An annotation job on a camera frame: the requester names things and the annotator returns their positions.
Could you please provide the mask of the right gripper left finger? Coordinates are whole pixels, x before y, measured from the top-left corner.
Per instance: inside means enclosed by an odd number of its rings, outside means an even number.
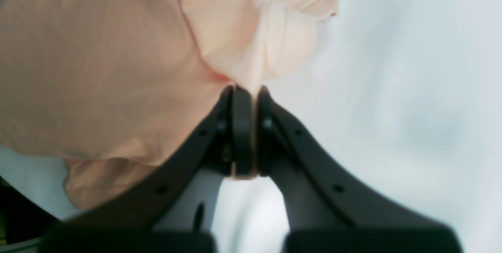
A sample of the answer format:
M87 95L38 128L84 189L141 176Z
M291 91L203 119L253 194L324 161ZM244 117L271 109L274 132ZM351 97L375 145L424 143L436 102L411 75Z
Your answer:
M40 253L215 253L210 233L225 177L247 178L252 97L228 86L181 147L133 188L50 230Z

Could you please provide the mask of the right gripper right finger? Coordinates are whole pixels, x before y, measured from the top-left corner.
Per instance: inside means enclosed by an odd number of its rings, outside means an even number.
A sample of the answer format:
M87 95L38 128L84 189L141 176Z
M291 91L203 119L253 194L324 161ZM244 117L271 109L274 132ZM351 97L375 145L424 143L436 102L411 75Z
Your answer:
M285 253L460 253L447 225L410 210L337 163L262 87L257 167L284 198Z

